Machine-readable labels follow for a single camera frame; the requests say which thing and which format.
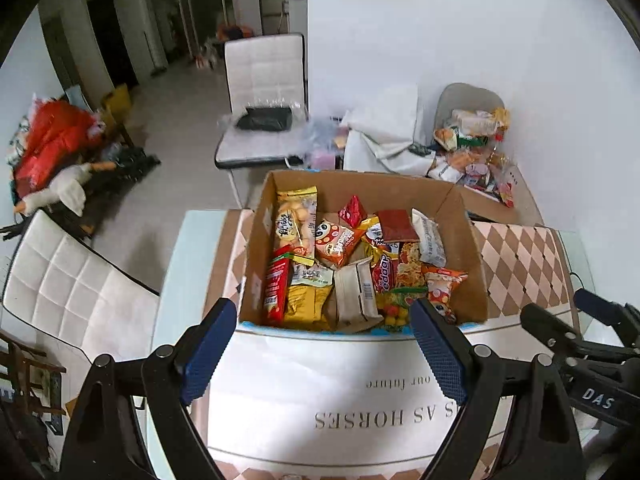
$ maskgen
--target blue textured finger pad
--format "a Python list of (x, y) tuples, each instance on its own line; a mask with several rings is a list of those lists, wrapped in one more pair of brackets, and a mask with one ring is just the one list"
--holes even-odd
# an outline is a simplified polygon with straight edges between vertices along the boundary
[(188, 406), (204, 395), (213, 371), (236, 329), (236, 308), (227, 301), (184, 369), (180, 400)]
[(411, 326), (442, 393), (461, 406), (466, 402), (464, 368), (420, 304), (414, 303), (411, 307)]

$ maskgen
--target barcode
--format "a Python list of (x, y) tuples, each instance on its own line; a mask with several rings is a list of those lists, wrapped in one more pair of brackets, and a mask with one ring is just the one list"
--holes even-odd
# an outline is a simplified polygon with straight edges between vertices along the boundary
[(371, 284), (370, 283), (363, 283), (362, 284), (362, 291), (364, 292), (364, 297), (367, 300), (373, 300), (373, 290), (371, 288)]

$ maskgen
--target open cardboard box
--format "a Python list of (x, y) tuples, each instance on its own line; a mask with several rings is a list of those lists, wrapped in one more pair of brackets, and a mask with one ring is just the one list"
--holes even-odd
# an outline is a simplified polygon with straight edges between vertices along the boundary
[[(449, 269), (465, 270), (468, 279), (452, 295), (450, 306), (460, 323), (483, 322), (487, 318), (487, 295), (482, 266), (465, 202), (457, 187), (428, 178), (351, 171), (273, 171), (264, 181), (260, 203), (246, 250), (246, 283), (240, 304), (239, 321), (261, 325), (264, 277), (273, 251), (273, 220), (277, 210), (276, 192), (318, 188), (316, 222), (335, 214), (356, 194), (367, 213), (381, 209), (416, 208), (437, 223)], [(357, 259), (357, 251), (351, 261)], [(332, 298), (328, 300), (329, 321)]]

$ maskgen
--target pile of snacks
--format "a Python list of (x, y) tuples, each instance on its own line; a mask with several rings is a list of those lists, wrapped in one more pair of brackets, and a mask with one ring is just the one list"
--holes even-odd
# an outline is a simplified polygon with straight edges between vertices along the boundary
[(433, 133), (443, 151), (436, 156), (428, 176), (460, 182), (513, 207), (511, 183), (506, 178), (512, 163), (502, 152), (510, 124), (511, 115), (504, 108), (492, 113), (453, 110), (444, 127)]
[(466, 272), (446, 268), (438, 225), (413, 209), (367, 215), (357, 196), (316, 219), (318, 191), (278, 192), (265, 323), (340, 333), (410, 333), (409, 306), (427, 298), (451, 324)]

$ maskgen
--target bolt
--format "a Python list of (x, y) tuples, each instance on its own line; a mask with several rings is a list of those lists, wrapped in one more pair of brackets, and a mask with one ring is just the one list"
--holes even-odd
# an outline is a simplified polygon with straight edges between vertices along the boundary
[(551, 366), (553, 361), (551, 360), (551, 357), (546, 354), (538, 354), (538, 362), (543, 366)]
[(169, 357), (174, 353), (174, 347), (171, 345), (162, 345), (156, 350), (156, 355), (161, 358)]
[(474, 346), (474, 352), (478, 357), (489, 357), (491, 355), (491, 349), (487, 345)]
[(96, 365), (99, 368), (102, 368), (103, 366), (108, 365), (109, 362), (111, 362), (111, 356), (109, 354), (101, 354), (101, 355), (98, 355), (97, 358), (95, 358), (94, 365)]

